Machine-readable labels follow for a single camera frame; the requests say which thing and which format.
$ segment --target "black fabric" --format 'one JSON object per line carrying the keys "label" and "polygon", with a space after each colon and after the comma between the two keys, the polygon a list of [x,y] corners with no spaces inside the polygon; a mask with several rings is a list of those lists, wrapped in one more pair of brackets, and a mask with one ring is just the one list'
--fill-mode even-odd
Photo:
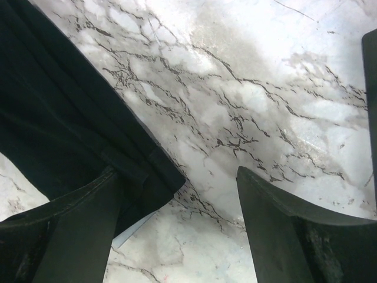
{"label": "black fabric", "polygon": [[0,137],[0,152],[50,200],[116,168],[135,184],[116,234],[184,183],[105,79],[27,0],[0,0]]}

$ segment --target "white marble surface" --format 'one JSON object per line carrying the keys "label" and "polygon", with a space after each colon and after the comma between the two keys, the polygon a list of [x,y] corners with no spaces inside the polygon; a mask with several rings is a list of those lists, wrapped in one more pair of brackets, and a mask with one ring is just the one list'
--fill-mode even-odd
{"label": "white marble surface", "polygon": [[[191,182],[104,282],[256,282],[237,167],[376,218],[361,38],[373,0],[34,0]],[[0,217],[46,199],[0,159]]]}

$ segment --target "dark clothing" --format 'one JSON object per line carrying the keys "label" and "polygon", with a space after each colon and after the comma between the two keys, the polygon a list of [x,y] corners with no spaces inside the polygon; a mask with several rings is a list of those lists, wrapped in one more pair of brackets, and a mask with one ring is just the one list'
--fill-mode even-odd
{"label": "dark clothing", "polygon": [[111,165],[125,180],[116,234],[184,183],[118,94],[26,0],[0,0],[0,151],[50,200]]}

